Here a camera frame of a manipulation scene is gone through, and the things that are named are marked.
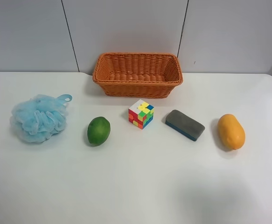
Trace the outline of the green lemon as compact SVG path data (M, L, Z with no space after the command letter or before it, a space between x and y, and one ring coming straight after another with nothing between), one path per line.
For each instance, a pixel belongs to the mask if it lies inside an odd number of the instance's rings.
M110 132L110 122L105 117L96 117L88 125L87 138L92 146L99 146L108 139Z

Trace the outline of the colourful puzzle cube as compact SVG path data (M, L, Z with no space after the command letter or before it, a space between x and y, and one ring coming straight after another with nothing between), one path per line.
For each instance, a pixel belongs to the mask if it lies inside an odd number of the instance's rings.
M154 116L154 107L139 99L136 103L128 108L128 120L140 129L144 129Z

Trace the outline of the yellow mango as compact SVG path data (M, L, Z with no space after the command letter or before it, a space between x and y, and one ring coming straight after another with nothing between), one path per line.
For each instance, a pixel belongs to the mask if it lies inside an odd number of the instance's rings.
M232 114L223 115L217 124L221 142L230 150L238 150L245 143L245 131Z

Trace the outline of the blue mesh bath sponge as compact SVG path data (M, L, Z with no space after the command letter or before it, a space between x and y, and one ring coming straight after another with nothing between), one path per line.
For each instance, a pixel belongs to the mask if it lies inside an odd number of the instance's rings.
M12 132L27 143L42 143L66 128L69 94L56 98L37 95L14 106L10 117Z

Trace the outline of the grey blue board eraser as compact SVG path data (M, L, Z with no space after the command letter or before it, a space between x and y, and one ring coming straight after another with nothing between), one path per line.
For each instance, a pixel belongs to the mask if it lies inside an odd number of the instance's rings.
M192 141L197 141L205 126L179 110L172 110L165 118L165 124L183 134Z

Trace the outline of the orange wicker basket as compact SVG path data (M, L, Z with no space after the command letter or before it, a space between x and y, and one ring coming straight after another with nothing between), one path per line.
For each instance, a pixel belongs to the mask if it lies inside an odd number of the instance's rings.
M183 76L170 53L103 53L92 75L108 96L166 98Z

